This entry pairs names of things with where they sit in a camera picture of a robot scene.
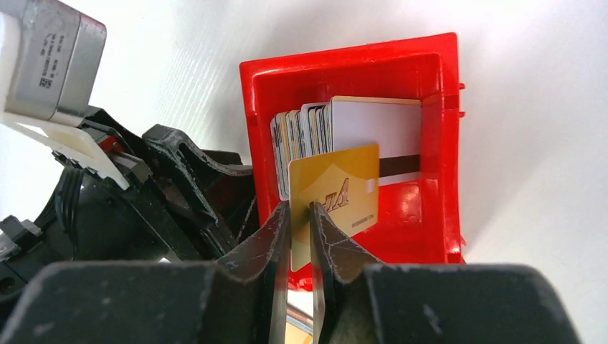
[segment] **black plastic mechanism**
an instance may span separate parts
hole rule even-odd
[[[30,282],[0,343],[282,343],[288,219],[280,204],[217,262],[53,264]]]
[[[83,129],[115,140],[130,188],[56,154],[71,182],[34,223],[0,222],[0,344],[284,343],[288,203],[260,227],[237,154],[160,125],[139,138],[91,111]],[[316,343],[579,343],[535,270],[384,264],[319,203],[309,215]]]

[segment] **barcode label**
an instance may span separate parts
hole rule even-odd
[[[53,85],[53,80],[47,79],[46,77],[41,77],[38,85],[44,88],[51,88],[51,85]]]

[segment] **card logo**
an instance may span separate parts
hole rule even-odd
[[[323,208],[327,211],[334,211],[348,204],[348,178],[344,179],[340,193],[334,192],[325,196]]]

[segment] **white plastic part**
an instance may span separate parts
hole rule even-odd
[[[77,161],[83,168],[93,169],[101,178],[113,179],[126,190],[129,183],[123,174],[86,132],[5,111],[6,96],[19,58],[20,39],[19,21],[0,12],[0,123]]]

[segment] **brown magnetic stripe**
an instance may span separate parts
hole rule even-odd
[[[420,172],[420,154],[380,159],[380,178]]]

